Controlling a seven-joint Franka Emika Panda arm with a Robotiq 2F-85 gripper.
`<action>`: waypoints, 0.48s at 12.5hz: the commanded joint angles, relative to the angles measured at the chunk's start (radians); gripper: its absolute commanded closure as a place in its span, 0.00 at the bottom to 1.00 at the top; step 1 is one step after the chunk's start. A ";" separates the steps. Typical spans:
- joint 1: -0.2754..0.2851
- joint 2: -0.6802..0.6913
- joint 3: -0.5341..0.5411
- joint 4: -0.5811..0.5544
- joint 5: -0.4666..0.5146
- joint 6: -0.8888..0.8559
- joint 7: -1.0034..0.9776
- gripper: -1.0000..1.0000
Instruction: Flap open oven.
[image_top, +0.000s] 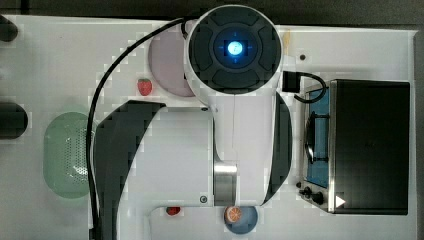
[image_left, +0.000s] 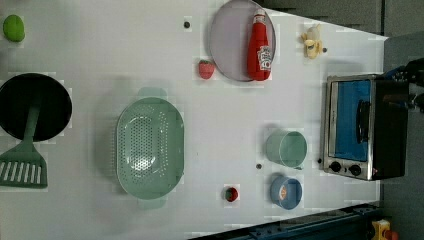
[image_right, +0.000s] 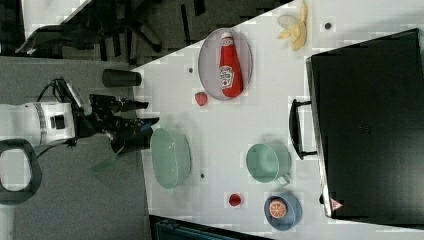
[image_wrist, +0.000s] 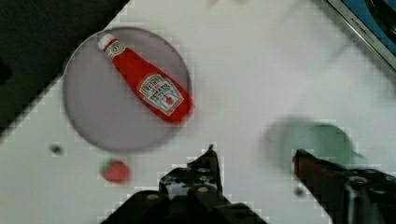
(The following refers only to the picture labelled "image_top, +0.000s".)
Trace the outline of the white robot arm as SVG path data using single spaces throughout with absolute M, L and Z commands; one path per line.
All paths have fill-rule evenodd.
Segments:
M 159 207 L 261 206 L 288 176 L 289 109 L 279 93 L 282 43 L 241 5 L 197 20 L 184 47 L 197 107 L 130 100 L 94 138 L 101 240 L 151 240 Z

